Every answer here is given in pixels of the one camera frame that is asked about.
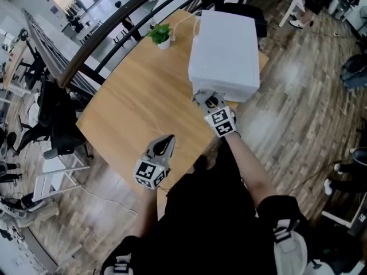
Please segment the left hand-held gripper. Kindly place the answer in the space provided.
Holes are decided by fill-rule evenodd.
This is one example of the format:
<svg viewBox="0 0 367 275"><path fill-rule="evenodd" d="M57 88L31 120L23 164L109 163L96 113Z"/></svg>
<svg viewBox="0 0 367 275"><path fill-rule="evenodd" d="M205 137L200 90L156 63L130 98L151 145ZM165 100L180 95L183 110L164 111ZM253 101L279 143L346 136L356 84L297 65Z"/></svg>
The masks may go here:
<svg viewBox="0 0 367 275"><path fill-rule="evenodd" d="M151 141L146 154L143 154L136 162L135 181L147 188L157 188L170 172L169 162L174 147L174 135L163 135Z"/></svg>

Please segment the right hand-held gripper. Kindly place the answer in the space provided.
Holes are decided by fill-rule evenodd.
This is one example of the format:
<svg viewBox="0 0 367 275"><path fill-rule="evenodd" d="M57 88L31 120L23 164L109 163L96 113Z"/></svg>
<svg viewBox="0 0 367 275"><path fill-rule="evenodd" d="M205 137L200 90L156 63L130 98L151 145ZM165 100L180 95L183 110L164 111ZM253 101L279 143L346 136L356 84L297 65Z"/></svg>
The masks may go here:
<svg viewBox="0 0 367 275"><path fill-rule="evenodd" d="M205 121L209 124L216 136L221 138L236 131L235 114L227 105L223 95L215 92L213 97L215 98L215 105L223 108L211 112L211 102L206 97L199 98L199 107L203 110L204 114L208 114L204 117Z"/></svg>

